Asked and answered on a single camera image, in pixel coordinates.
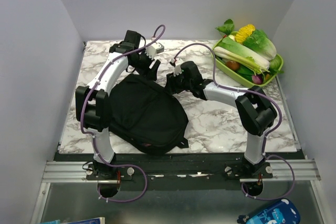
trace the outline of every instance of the marble countertop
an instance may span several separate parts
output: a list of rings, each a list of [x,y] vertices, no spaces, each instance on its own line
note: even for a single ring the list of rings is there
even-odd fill
[[[165,51],[158,55],[161,65],[158,70],[157,83],[165,85],[166,74],[173,71],[170,59],[184,46],[201,42],[208,46],[216,41],[191,40],[160,40]],[[108,51],[116,41],[89,41],[80,69],[77,86],[86,86],[98,73],[108,57]],[[202,46],[192,46],[179,55],[177,63],[193,60],[203,76],[212,79],[212,66],[209,51]],[[124,72],[119,81],[128,73]],[[216,71],[216,80],[220,84],[241,87],[230,77]],[[280,106],[284,114],[283,122],[276,131],[271,133],[266,144],[266,152],[295,152],[297,150],[294,136],[289,126],[287,115],[276,80],[264,88],[266,95],[272,97]],[[237,110],[226,104],[215,101],[203,101],[192,96],[189,92],[176,95],[189,118],[185,137],[189,140],[189,148],[175,147],[170,153],[227,153],[244,152],[246,149],[247,133],[241,125]],[[140,153],[135,147],[123,139],[110,134],[110,141],[116,153]],[[91,139],[80,132],[79,122],[76,120],[75,96],[61,137],[60,153],[93,153]]]

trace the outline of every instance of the green tray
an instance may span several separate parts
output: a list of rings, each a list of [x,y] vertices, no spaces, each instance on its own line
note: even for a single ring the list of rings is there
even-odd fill
[[[218,43],[221,42],[221,41],[222,41],[222,39],[220,39],[220,40],[214,45],[214,47],[213,47],[212,49],[214,49],[214,48],[218,45]],[[278,54],[278,56],[279,56],[280,59],[281,59],[281,65],[280,65],[280,67],[279,67],[278,70],[281,70],[282,66],[284,65],[284,63],[283,63],[283,62],[284,62],[284,61],[283,61],[284,59],[281,57],[281,55]],[[254,84],[253,82],[250,82],[249,80],[246,80],[244,77],[240,76],[240,75],[237,74],[235,71],[229,69],[227,66],[225,66],[225,64],[224,64],[222,61],[220,61],[220,60],[218,60],[218,59],[216,59],[216,66],[217,66],[217,68],[219,68],[221,71],[223,71],[223,72],[226,73],[228,76],[230,76],[232,79],[234,79],[236,82],[239,82],[241,85],[243,85],[243,86],[245,86],[245,87],[247,87],[247,88],[251,88],[251,87],[253,87],[253,86],[264,87],[264,86],[266,86],[267,84],[269,84],[269,83],[275,78],[275,76],[276,76],[276,74],[275,74],[275,75],[273,75],[271,78],[269,78],[269,80],[268,80],[267,82],[265,82],[265,83],[263,83],[263,84],[260,84],[260,85],[257,85],[257,84]]]

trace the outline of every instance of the lettuce leaf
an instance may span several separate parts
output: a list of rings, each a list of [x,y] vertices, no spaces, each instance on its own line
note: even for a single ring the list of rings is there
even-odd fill
[[[232,33],[233,29],[235,29],[235,24],[233,23],[232,19],[228,19],[224,22],[222,26],[218,26],[216,27],[216,29],[221,33],[229,36]]]
[[[243,45],[258,53],[266,60],[273,60],[277,55],[277,49],[263,30],[255,30],[245,39]]]
[[[281,66],[281,58],[276,55],[273,60],[269,62],[269,69],[278,70]]]

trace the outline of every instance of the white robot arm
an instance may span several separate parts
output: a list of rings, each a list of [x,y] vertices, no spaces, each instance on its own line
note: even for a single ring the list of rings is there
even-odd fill
[[[120,58],[125,52],[137,49],[139,47],[140,38],[140,34],[134,31],[127,31],[124,41],[110,48],[108,59],[96,77],[86,87],[79,86],[76,89],[76,118],[78,121],[80,121],[84,99],[89,91],[94,89],[89,101],[95,100],[96,103],[86,105],[84,126],[89,129],[90,132],[94,133],[97,149],[103,159],[108,163],[111,163],[114,157],[108,129],[111,116],[111,111],[109,111],[108,106],[108,97],[112,88],[120,74],[127,70],[128,66],[133,66],[134,70],[146,76],[147,79],[156,80],[156,73],[160,65],[160,61],[157,60],[150,68],[156,52],[163,50],[163,46],[156,42],[148,46],[146,50],[142,52]],[[103,163],[97,153],[94,154],[93,158],[95,161]]]
[[[171,94],[190,91],[203,100],[217,101],[237,108],[243,127],[247,130],[247,147],[244,153],[246,161],[255,166],[264,160],[265,131],[273,125],[277,116],[268,100],[258,95],[219,88],[212,80],[202,78],[193,61],[176,66],[174,73],[167,75],[165,88]],[[251,90],[265,95],[258,86]]]

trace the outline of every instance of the black backpack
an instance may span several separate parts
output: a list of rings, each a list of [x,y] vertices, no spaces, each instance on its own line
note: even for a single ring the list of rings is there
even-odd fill
[[[184,109],[156,82],[131,73],[112,89],[109,99],[109,131],[141,152],[162,155],[175,146],[189,147]]]

